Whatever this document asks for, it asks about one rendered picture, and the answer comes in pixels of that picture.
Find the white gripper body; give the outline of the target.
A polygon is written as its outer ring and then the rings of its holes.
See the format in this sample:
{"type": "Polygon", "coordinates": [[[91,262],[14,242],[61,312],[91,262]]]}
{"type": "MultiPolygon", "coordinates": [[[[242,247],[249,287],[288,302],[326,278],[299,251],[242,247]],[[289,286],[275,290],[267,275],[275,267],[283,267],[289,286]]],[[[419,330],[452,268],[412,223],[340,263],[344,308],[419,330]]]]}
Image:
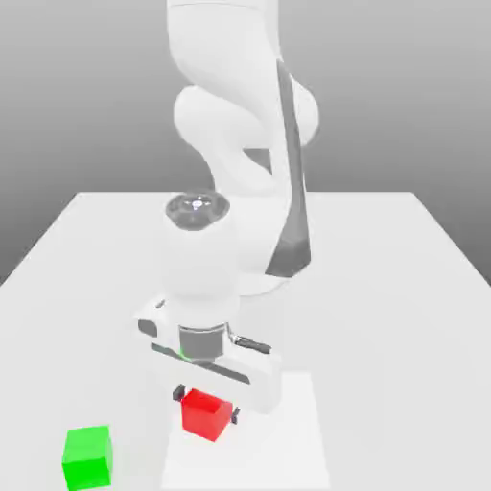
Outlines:
{"type": "Polygon", "coordinates": [[[180,384],[261,414],[272,412],[281,399],[281,358],[227,342],[213,362],[188,362],[174,350],[151,344],[156,373],[170,387],[180,384]]]}

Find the small red cube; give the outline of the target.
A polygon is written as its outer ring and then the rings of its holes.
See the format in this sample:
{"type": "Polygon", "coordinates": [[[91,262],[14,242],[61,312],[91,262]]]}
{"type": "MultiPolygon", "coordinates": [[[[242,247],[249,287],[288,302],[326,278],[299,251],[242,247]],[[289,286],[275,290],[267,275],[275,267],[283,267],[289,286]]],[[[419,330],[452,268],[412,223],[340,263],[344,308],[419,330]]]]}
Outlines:
{"type": "Polygon", "coordinates": [[[215,442],[230,422],[232,412],[231,402],[192,388],[181,400],[182,428],[215,442]]]}

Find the small green cube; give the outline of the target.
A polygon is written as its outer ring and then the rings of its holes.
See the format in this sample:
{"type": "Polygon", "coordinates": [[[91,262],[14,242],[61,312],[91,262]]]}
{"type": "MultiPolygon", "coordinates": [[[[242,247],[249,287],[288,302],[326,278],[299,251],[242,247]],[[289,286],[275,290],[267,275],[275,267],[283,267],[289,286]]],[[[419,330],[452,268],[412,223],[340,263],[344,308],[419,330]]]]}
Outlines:
{"type": "Polygon", "coordinates": [[[113,449],[109,426],[68,430],[61,467],[68,491],[110,486],[113,449]]]}

